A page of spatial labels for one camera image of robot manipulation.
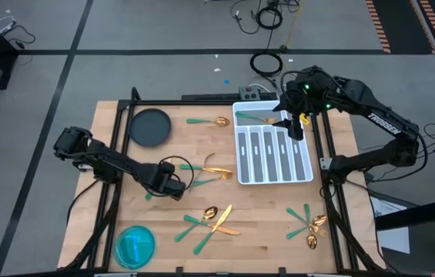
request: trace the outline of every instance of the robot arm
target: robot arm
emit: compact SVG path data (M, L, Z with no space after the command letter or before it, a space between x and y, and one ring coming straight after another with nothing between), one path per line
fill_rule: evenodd
M124 172L146 190L175 200L180 200L186 189L184 182L171 179L174 165L168 162L139 163L93 139L91 132L83 128L65 128L53 148L56 157L72 159L76 168L81 164L92 166L94 178L103 182L117 182Z
M293 120L277 122L274 126L288 128L289 137L303 139L299 115L318 115L336 108L339 112L361 115L391 134L395 139L382 149L353 157L335 156L322 161L335 183L344 183L353 170L368 170L377 165L412 166L417 159L419 128L376 100L370 88L359 80L332 77L321 68L305 68L294 81L287 82L274 112L286 110Z

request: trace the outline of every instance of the concrete floor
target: concrete floor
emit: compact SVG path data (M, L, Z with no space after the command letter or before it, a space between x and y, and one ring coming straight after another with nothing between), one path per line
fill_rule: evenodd
M37 36L30 49L70 49L86 0L0 0L0 18L12 15ZM229 16L234 1L95 0L79 49L263 48L269 33L244 35ZM243 27L255 28L249 10L256 1L239 4ZM290 48L381 49L364 0L305 1ZM271 47L283 44L293 16L273 34ZM128 98L136 86L143 99L178 99L184 94L234 93L258 82L249 68L250 55L77 55L74 58L38 169L12 241L2 274L54 270L73 199L78 173L52 154L64 127L88 128L99 100ZM64 55L20 56L8 89L0 91L0 242L22 186L46 112L55 93ZM358 78L377 98L420 127L435 122L435 55L288 55L289 69L316 64L333 75ZM264 67L270 62L259 61ZM352 117L359 147L390 137L364 118ZM379 175L383 169L374 169ZM397 176L399 170L391 174ZM417 204L435 201L435 154L427 168L407 179L373 185L379 191ZM435 228L411 231L411 243L424 260L407 270L435 270Z

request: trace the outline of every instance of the green handle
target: green handle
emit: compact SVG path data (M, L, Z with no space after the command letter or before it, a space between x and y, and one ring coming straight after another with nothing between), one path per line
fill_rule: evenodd
M185 235L188 235L188 233L191 232L193 230L193 228L195 228L197 225L198 225L198 223L195 223L195 224L191 225L190 227L188 227L187 230L181 232L181 234L174 237L174 241L180 242L185 237Z
M206 184L206 183L208 183L208 182L214 182L214 181L217 180L217 179L219 179L219 178L208 179L208 180L202 180L202 181L194 181L194 182L193 182L193 186L196 187L196 186L199 186L199 185L204 185L204 184Z
M198 119L198 118L188 118L186 119L186 123L202 123L202 122L212 122L207 119Z
M296 231L292 231L289 234L286 235L287 239L292 239L297 234L301 233L302 231L308 229L308 227L302 227L301 229L297 229Z
M291 208L287 208L286 209L287 213L289 213L290 215L294 216L295 218L299 219L300 221L304 222L305 224L309 224L308 221L306 221L304 218L302 218L300 215L296 214L296 212L294 212Z
M202 170L202 166L197 166L197 165L192 165L193 170ZM189 165L187 164L183 164L183 165L179 165L179 169L191 169L189 167Z
M191 222L191 223L195 223L195 224L198 224L198 225L204 225L204 226L207 226L207 225L209 224L209 223L207 223L207 222L200 221L200 220L198 220L198 219L192 217L191 215L185 215L185 216L183 217L183 219L184 219L186 222Z
M304 212L306 213L306 220L308 222L311 222L311 216L310 216L310 205L304 204Z
M212 236L213 232L210 232L203 240L200 242L195 249L193 249L193 254L198 255L200 254L200 251L202 251L203 246L209 241L210 237Z
M240 117L240 118L251 118L251 119L262 120L261 118L257 118L256 116L252 116L252 115L247 115L242 112L235 112L234 114L236 115L236 117Z

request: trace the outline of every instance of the wooden table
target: wooden table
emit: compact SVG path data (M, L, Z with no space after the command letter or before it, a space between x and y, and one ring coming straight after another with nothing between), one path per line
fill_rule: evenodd
M92 123L94 137L107 145L112 135L116 106L117 102L99 102ZM232 122L227 127L212 123L186 124L187 118L233 118L232 106L137 106L135 113L145 108L160 108L165 111L172 120L172 134L164 145L155 149L146 149L130 141L128 155L131 158L140 162L158 162L170 155L181 155L191 163L199 165L209 153L215 152L208 165L236 172ZM346 113L330 111L329 117L337 154L357 154L349 116ZM125 121L126 115L122 120L118 150L121 149ZM323 148L328 152L323 127L320 128ZM196 187L191 192L186 192L179 202L169 197L154 197L146 201L146 191L126 175L122 184L115 238L132 225L144 225L153 232L156 237L156 253L140 272L174 272L177 266L184 267L184 272L271 273L277 272L279 267L286 267L288 273L336 272L330 235L319 237L315 250L308 248L306 232L293 239L286 239L286 233L302 227L299 220L286 213L287 207L304 215L303 205L309 203L312 217L326 214L324 201L319 195L320 171L311 125L306 127L306 140L314 173L313 181L307 183L250 186L240 185L235 177ZM173 163L181 164L183 161L173 160ZM178 171L177 174L182 180L189 181L188 172ZM200 179L211 176L215 175L202 173ZM359 172L352 173L349 179L363 183L363 176ZM90 183L92 173L81 173L76 193L80 193ZM97 185L75 204L66 230L59 266L71 262L92 234L100 191L101 185ZM366 191L345 184L344 192L353 234L373 260L378 265L383 265L376 250L373 213ZM182 220L184 215L199 218L207 207L215 205L223 211L229 204L233 204L233 211L224 226L240 230L242 235L231 236L216 232L200 255L193 255L192 250L209 231L206 227L198 226L181 242L174 242L175 235L189 226L188 222ZM323 227L329 231L328 224ZM343 264L345 268L349 268L346 245L340 232L339 237ZM103 248L104 239L101 239L98 265ZM126 269L112 259L109 271L119 272Z

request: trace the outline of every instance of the green-handled fork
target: green-handled fork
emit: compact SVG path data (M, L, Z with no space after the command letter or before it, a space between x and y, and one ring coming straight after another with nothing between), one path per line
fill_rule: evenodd
M246 113L242 113L242 112L235 112L234 115L239 118L250 118L250 119L260 120L261 122L265 122L266 124L273 124L279 121L279 119L277 118L259 118L256 116L247 115Z

